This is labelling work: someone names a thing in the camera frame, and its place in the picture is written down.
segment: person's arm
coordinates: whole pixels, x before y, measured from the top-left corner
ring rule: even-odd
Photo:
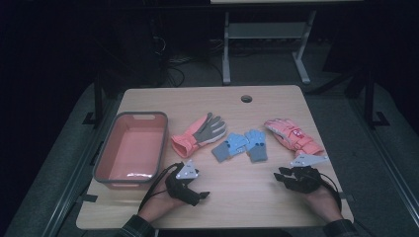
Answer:
[[[116,237],[145,237],[152,236],[154,228],[151,223],[171,211],[185,204],[179,199],[171,198],[166,192],[165,178],[155,188],[152,196],[138,212],[121,228]]]
[[[330,192],[321,186],[310,194],[300,194],[310,209],[322,218],[326,225],[323,231],[327,237],[360,236],[350,220],[345,219]]]

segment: white metal stand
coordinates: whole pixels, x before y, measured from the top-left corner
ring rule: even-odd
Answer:
[[[222,84],[231,83],[230,62],[228,59],[229,39],[301,39],[298,51],[293,52],[293,61],[302,83],[309,84],[302,55],[310,36],[316,11],[311,11],[306,22],[296,23],[230,23],[229,13],[225,13],[224,23],[224,54],[222,56]]]

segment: dark background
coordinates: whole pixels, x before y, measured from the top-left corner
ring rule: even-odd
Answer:
[[[128,87],[157,87],[164,80],[159,68],[165,57],[155,57],[151,34],[165,36],[172,50],[196,51],[205,48],[208,39],[222,39],[221,11],[179,15],[173,10],[155,18],[155,14],[142,12],[138,16],[96,9],[109,1],[87,3],[0,2],[0,234],[7,229],[78,98],[99,73],[106,74],[104,88],[109,97]],[[333,41],[325,70],[344,73],[360,64],[369,68],[419,133],[419,18],[415,17],[419,3],[366,3],[348,8],[340,18],[334,15],[334,7],[320,10],[310,40]],[[147,19],[158,21],[150,25]],[[132,26],[140,30],[130,30]],[[129,41],[131,37],[146,43]],[[133,55],[135,48],[142,54]],[[115,61],[110,53],[125,63]]]

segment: pink glove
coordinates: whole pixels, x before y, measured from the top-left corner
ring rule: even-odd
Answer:
[[[212,113],[198,119],[182,135],[172,136],[172,147],[182,158],[190,157],[196,150],[216,142],[225,135],[225,122]]]
[[[275,138],[287,147],[295,151],[295,156],[302,153],[314,155],[323,148],[317,144],[311,136],[302,131],[292,120],[288,118],[276,118],[267,120],[265,127],[274,133]]]

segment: white triangular marker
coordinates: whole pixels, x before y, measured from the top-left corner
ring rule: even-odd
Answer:
[[[176,175],[176,179],[183,180],[183,179],[195,179],[198,176],[197,171],[195,170],[194,163],[192,160],[189,160],[181,171]]]
[[[305,167],[305,166],[310,166],[317,163],[325,162],[328,160],[329,160],[328,156],[315,156],[315,155],[308,155],[308,154],[300,154],[291,162],[291,166]]]

